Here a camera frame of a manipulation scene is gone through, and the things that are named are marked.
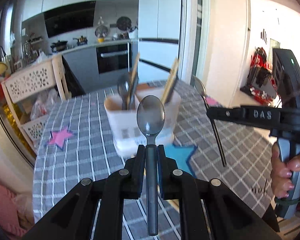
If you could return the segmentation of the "person's right hand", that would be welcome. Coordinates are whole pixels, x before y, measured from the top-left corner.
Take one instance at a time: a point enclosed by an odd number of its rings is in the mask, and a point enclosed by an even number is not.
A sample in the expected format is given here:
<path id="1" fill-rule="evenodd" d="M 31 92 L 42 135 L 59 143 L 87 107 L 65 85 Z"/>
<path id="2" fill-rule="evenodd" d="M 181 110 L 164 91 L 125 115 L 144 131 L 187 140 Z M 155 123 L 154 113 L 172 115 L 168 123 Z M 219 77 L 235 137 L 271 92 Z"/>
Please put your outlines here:
<path id="1" fill-rule="evenodd" d="M 277 198 L 287 198 L 288 191 L 294 188 L 290 180 L 292 172 L 300 172 L 300 154 L 290 160 L 288 163 L 281 162 L 279 155 L 280 150 L 275 143 L 271 149 L 271 189 Z"/>

